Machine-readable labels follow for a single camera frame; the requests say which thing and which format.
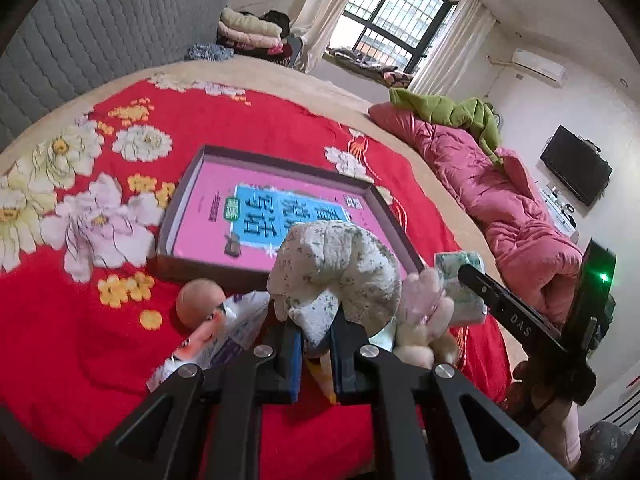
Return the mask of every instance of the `wall-mounted television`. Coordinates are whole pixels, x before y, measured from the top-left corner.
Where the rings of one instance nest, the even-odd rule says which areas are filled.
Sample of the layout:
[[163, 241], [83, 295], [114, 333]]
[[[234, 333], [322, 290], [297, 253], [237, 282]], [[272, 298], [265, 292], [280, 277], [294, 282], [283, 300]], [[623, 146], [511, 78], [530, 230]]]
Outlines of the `wall-mounted television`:
[[558, 127], [540, 160], [587, 206], [591, 206], [607, 187], [612, 171], [592, 144], [576, 137], [564, 126]]

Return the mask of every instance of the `pink comforter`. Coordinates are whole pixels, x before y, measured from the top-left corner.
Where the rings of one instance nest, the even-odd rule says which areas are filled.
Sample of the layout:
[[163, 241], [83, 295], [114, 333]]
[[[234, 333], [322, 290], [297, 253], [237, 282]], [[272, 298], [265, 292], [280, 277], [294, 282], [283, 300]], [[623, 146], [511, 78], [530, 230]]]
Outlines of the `pink comforter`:
[[564, 322], [582, 255], [554, 228], [518, 155], [499, 148], [504, 165], [494, 166], [465, 130], [425, 123], [391, 103], [372, 106], [369, 115], [413, 146], [476, 221], [511, 291], [552, 322]]

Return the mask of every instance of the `air conditioner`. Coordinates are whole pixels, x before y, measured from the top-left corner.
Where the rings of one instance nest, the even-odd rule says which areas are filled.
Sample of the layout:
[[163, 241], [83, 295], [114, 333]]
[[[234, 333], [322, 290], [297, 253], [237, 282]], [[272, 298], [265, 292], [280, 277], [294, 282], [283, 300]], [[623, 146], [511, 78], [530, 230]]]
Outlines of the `air conditioner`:
[[564, 86], [566, 81], [566, 69], [559, 63], [551, 61], [546, 57], [539, 56], [528, 50], [516, 49], [513, 53], [513, 63], [516, 69], [523, 69], [523, 72], [533, 76], [542, 76], [542, 80], [548, 82], [556, 88]]

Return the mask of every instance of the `window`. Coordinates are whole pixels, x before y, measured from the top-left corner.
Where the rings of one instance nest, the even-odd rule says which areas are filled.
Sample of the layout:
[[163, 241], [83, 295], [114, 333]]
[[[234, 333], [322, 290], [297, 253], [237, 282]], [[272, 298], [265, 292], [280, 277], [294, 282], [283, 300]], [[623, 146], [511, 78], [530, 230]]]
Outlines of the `window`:
[[453, 9], [449, 0], [349, 0], [329, 46], [412, 73], [426, 62]]

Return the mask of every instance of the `quilted headboard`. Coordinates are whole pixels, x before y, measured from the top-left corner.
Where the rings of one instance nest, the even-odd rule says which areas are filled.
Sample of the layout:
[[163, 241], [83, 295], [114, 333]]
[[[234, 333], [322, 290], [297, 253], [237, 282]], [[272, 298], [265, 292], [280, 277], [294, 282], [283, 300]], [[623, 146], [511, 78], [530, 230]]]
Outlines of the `quilted headboard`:
[[225, 0], [39, 0], [0, 57], [0, 152], [61, 104], [215, 42]]

